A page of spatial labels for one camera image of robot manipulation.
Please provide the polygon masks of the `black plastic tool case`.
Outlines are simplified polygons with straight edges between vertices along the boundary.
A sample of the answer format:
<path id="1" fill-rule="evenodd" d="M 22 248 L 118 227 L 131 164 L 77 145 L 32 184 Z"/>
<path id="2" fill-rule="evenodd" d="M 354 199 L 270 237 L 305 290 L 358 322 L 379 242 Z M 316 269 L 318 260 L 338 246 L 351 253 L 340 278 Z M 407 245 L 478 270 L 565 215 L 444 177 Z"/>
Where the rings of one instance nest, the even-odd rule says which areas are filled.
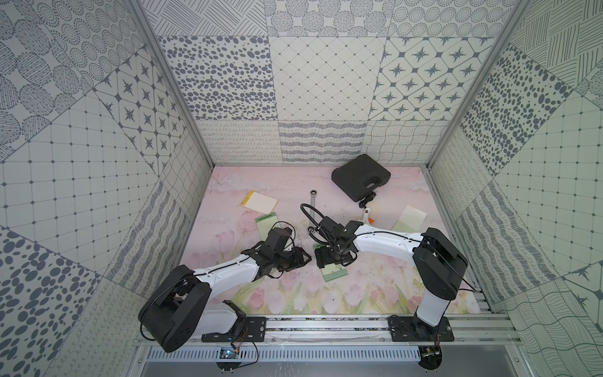
<path id="1" fill-rule="evenodd" d="M 385 185 L 391 178 L 391 173 L 373 160 L 369 155 L 362 154 L 350 162 L 337 167 L 331 173 L 331 180 L 359 207 L 375 199 L 375 190 Z"/>

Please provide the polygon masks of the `silver ratchet wrench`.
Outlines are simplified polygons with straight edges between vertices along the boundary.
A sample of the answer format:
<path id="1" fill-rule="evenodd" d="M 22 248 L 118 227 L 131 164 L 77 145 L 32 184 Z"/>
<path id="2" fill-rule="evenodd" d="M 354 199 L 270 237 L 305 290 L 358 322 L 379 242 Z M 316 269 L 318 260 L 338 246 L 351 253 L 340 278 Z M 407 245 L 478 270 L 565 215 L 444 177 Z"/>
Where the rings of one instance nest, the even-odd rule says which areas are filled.
<path id="1" fill-rule="evenodd" d="M 310 191 L 310 206 L 313 208 L 314 213 L 316 212 L 316 202 L 317 202 L 317 190 Z"/>

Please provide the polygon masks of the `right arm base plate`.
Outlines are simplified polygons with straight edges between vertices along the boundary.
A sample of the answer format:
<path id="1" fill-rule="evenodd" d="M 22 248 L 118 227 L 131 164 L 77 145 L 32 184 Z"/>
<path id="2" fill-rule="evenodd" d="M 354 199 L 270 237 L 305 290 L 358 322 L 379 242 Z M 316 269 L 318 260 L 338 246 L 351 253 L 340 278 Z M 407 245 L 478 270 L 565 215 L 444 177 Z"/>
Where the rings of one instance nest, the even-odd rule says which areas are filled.
<path id="1" fill-rule="evenodd" d="M 392 315 L 387 318 L 389 333 L 393 342 L 453 342 L 455 336 L 450 321 L 442 317 L 439 325 L 430 326 L 413 316 Z"/>

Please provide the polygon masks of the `aluminium rail frame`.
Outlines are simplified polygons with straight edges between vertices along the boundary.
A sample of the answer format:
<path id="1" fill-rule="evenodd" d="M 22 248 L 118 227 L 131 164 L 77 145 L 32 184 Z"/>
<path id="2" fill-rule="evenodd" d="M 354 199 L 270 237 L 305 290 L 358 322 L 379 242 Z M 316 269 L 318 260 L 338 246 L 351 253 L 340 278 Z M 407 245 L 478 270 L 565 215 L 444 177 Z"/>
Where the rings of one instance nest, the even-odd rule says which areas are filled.
<path id="1" fill-rule="evenodd" d="M 420 330 L 409 315 L 334 315 L 249 317 L 243 338 L 225 335 L 193 336 L 186 344 L 201 342 L 256 342 L 274 344 L 372 344 L 405 345 L 513 345 L 521 341 L 504 314 L 449 314 L 435 330 Z"/>

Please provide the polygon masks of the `left circuit board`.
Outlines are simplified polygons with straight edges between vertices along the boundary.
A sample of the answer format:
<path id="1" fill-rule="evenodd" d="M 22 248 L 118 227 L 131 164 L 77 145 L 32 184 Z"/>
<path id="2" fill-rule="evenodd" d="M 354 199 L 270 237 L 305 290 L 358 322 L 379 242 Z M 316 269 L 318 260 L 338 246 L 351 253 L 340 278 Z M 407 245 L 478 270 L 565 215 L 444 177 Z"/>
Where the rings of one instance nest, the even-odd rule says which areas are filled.
<path id="1" fill-rule="evenodd" d="M 218 362 L 237 362 L 240 359 L 239 350 L 233 347 L 221 347 L 218 353 Z"/>

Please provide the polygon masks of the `circuit board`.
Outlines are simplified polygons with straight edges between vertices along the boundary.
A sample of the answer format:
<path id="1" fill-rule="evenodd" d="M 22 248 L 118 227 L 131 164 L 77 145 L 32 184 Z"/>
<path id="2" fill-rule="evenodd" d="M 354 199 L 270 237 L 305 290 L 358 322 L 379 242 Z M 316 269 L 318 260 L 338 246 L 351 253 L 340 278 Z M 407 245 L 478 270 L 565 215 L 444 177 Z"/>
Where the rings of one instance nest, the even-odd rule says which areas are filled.
<path id="1" fill-rule="evenodd" d="M 425 370 L 433 371 L 441 366 L 443 356 L 441 347 L 419 347 L 419 366 Z"/>
<path id="2" fill-rule="evenodd" d="M 239 350 L 233 347 L 221 347 L 218 353 L 218 362 L 237 362 L 240 359 Z"/>

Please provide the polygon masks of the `right circuit board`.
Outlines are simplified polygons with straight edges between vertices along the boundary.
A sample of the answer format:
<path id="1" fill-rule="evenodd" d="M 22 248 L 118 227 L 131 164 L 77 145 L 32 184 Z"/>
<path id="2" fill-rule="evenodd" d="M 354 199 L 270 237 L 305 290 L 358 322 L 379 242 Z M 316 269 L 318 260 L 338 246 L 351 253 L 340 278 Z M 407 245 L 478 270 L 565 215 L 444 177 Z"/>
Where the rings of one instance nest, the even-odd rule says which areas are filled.
<path id="1" fill-rule="evenodd" d="M 433 371 L 441 366 L 443 356 L 441 347 L 419 347 L 419 366 L 425 370 Z"/>

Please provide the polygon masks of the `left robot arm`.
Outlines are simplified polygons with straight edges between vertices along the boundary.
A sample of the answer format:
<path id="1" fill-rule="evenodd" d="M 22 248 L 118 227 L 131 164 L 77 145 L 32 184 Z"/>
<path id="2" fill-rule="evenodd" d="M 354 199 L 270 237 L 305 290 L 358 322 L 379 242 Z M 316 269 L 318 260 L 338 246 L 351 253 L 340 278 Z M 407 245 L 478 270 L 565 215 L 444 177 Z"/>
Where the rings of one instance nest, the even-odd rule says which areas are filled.
<path id="1" fill-rule="evenodd" d="M 214 306 L 208 303 L 234 287 L 277 279 L 283 273 L 300 269 L 312 261 L 303 248 L 295 245 L 291 228 L 273 228 L 265 240 L 241 252 L 235 259 L 205 269 L 175 267 L 151 294 L 138 314 L 141 336 L 155 341 L 171 353 L 192 337 L 204 342 L 246 342 L 261 335 L 233 301 Z"/>

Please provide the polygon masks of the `yellow-top memo pad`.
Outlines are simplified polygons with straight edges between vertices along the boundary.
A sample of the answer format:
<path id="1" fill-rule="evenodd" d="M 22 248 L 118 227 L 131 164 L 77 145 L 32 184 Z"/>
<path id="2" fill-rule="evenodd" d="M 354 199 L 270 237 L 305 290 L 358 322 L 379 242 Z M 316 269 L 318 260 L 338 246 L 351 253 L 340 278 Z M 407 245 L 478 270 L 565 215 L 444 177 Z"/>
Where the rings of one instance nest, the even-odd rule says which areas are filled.
<path id="1" fill-rule="evenodd" d="M 277 204 L 278 199 L 251 190 L 242 201 L 241 206 L 248 210 L 269 215 L 274 211 Z"/>

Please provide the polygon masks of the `green memo pad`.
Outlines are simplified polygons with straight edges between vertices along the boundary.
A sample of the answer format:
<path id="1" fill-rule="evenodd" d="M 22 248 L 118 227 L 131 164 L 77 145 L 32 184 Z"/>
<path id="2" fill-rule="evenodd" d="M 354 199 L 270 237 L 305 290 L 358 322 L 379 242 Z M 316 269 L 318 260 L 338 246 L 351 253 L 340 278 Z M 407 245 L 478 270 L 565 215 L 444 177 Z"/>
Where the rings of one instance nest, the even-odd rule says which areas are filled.
<path id="1" fill-rule="evenodd" d="M 320 247 L 326 247 L 326 245 L 322 245 L 322 244 L 314 244 L 313 245 L 313 249 L 315 250 L 316 248 L 320 248 Z M 342 278 L 344 276 L 348 275 L 347 269 L 342 266 L 341 264 L 337 264 L 336 261 L 334 260 L 334 257 L 332 256 L 332 263 L 330 265 L 327 265 L 324 269 L 320 269 L 322 275 L 323 275 L 323 279 L 325 282 L 330 282 L 330 281 L 334 281 L 336 279 Z"/>
<path id="2" fill-rule="evenodd" d="M 258 232 L 260 235 L 260 239 L 262 241 L 266 241 L 270 230 L 278 223 L 279 219 L 276 213 L 270 213 L 268 215 L 263 215 L 260 218 L 256 218 L 255 224 L 258 228 Z"/>

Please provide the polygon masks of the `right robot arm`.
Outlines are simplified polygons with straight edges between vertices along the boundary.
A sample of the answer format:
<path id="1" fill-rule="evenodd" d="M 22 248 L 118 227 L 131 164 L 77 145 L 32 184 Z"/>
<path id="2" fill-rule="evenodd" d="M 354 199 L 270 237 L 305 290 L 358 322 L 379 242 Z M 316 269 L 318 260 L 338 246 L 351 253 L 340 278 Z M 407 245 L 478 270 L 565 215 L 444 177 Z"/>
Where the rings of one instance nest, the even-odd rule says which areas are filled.
<path id="1" fill-rule="evenodd" d="M 378 229 L 361 221 L 341 225 L 324 217 L 314 224 L 323 238 L 317 259 L 320 267 L 349 265 L 361 252 L 382 254 L 414 264 L 425 292 L 414 315 L 414 322 L 430 330 L 441 324 L 449 304 L 456 299 L 469 261 L 439 229 L 407 233 Z"/>

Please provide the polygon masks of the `white orange glue gun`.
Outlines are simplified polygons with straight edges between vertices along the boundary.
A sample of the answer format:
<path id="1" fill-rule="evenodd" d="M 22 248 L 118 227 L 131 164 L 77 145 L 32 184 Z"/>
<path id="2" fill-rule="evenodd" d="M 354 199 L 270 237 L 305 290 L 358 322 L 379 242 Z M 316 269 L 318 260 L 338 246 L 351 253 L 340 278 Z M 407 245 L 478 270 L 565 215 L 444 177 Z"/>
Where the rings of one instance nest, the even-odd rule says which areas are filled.
<path id="1" fill-rule="evenodd" d="M 374 224 L 374 220 L 371 218 L 371 209 L 369 207 L 364 208 L 362 222 L 366 225 L 372 226 Z"/>

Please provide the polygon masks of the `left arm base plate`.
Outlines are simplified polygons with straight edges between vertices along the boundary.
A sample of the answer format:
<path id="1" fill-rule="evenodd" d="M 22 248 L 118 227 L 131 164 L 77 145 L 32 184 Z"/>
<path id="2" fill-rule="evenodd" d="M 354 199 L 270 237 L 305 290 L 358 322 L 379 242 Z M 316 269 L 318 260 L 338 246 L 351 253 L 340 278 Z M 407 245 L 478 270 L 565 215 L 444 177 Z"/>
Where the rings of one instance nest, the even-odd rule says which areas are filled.
<path id="1" fill-rule="evenodd" d="M 210 333 L 202 336 L 202 342 L 263 342 L 265 340 L 266 317 L 246 317 L 235 322 L 224 334 Z"/>

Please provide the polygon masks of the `torn green memo page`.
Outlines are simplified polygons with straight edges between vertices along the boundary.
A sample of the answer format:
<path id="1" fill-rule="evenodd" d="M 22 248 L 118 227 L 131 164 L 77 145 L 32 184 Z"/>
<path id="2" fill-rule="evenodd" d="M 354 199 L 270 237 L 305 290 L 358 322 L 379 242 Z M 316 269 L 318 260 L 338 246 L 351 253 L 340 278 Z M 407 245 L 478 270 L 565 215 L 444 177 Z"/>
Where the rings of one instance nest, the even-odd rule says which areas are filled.
<path id="1" fill-rule="evenodd" d="M 392 228 L 395 232 L 419 232 L 427 216 L 426 212 L 407 206 Z"/>

